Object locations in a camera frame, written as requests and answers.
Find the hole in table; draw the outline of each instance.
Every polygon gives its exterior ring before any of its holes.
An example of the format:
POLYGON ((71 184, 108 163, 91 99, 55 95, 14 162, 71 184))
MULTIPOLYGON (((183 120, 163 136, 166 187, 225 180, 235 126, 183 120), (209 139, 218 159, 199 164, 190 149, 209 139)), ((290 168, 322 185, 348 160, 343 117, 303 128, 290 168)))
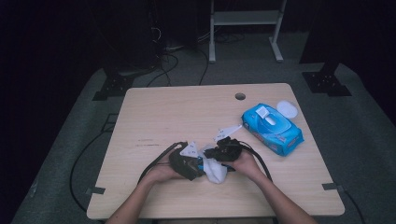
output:
POLYGON ((235 95, 235 98, 236 98, 237 100, 245 100, 247 97, 246 97, 246 95, 245 95, 244 93, 238 92, 238 93, 235 95))

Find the gray carpet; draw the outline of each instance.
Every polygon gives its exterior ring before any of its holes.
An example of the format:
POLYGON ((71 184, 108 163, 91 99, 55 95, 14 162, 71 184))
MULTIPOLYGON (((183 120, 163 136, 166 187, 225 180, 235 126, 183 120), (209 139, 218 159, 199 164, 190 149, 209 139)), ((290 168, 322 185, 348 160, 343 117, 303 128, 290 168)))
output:
MULTIPOLYGON (((344 65, 336 76, 352 96, 329 97, 312 93, 302 72, 318 71, 322 64, 298 64, 307 34, 281 34, 278 40, 285 58, 277 63, 268 34, 246 35, 242 41, 216 45, 217 61, 208 66, 202 85, 243 83, 289 83, 294 90, 318 148, 335 182, 348 190, 366 223, 396 220, 396 129, 364 89, 359 77, 344 65)), ((204 52, 208 45, 199 46, 204 52)), ((174 52, 178 65, 168 73, 172 86, 198 85, 205 71, 205 56, 199 50, 174 52)), ((163 68, 175 59, 163 57, 163 68)), ((161 70, 138 77, 133 86, 145 87, 161 70)), ((79 153, 97 136, 109 113, 118 113, 122 97, 92 101, 106 79, 103 70, 92 75, 78 97, 48 157, 13 223, 98 223, 89 220, 73 201, 69 176, 79 153)), ((151 86, 167 86, 165 76, 151 86)), ((73 174, 73 190, 87 207, 99 174, 111 133, 103 133, 82 154, 73 174)), ((361 223, 345 193, 340 193, 346 212, 340 217, 316 217, 320 223, 361 223)))

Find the wooden table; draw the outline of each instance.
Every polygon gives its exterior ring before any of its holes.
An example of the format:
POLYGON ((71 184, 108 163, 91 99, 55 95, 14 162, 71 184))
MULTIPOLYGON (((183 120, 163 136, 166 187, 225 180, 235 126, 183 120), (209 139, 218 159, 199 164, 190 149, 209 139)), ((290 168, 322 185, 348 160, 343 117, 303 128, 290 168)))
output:
MULTIPOLYGON (((292 121, 302 129, 305 140, 289 156, 276 155, 244 128, 231 138, 250 144, 266 162, 274 183, 307 213, 342 215, 345 208, 338 192, 322 187, 332 183, 332 178, 291 87, 278 83, 128 90, 96 183, 105 192, 92 195, 88 217, 110 217, 132 192, 142 171, 173 143, 195 141, 198 148, 215 146, 218 130, 242 123, 247 109, 258 103, 276 107, 281 100, 298 108, 292 121), (244 93, 246 99, 237 100, 237 93, 244 93)), ((141 212, 142 218, 273 215, 259 188, 238 173, 228 173, 222 184, 202 176, 157 185, 141 212)))

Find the forearm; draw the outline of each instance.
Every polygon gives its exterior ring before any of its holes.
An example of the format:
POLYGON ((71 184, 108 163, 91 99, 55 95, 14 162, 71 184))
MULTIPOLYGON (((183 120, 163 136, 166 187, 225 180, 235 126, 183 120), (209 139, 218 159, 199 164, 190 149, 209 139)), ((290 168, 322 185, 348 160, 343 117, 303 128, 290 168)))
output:
POLYGON ((280 223, 317 223, 305 212, 305 210, 287 197, 264 174, 255 175, 250 177, 250 179, 260 188, 264 197, 276 213, 276 217, 279 219, 280 223))
POLYGON ((142 181, 136 186, 131 195, 107 220, 106 223, 136 223, 137 219, 139 218, 140 211, 142 210, 143 204, 147 199, 149 192, 154 184, 155 181, 153 180, 150 180, 148 178, 142 179, 142 181))

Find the dark background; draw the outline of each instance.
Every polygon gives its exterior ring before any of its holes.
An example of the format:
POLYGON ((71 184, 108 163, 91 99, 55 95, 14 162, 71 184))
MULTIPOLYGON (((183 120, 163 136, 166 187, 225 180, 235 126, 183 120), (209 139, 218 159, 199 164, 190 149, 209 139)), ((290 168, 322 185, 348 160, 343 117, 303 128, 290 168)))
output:
MULTIPOLYGON (((216 3, 235 10, 278 5, 216 3)), ((281 32, 311 31, 301 63, 325 62, 336 49, 340 63, 361 77, 395 123, 395 15, 395 3, 385 0, 289 0, 281 32)), ((164 43, 153 44, 151 26, 163 29, 164 40, 193 46, 208 32, 208 19, 207 0, 0 1, 0 222, 14 216, 97 69, 105 67, 110 76, 120 66, 156 66, 164 43)))

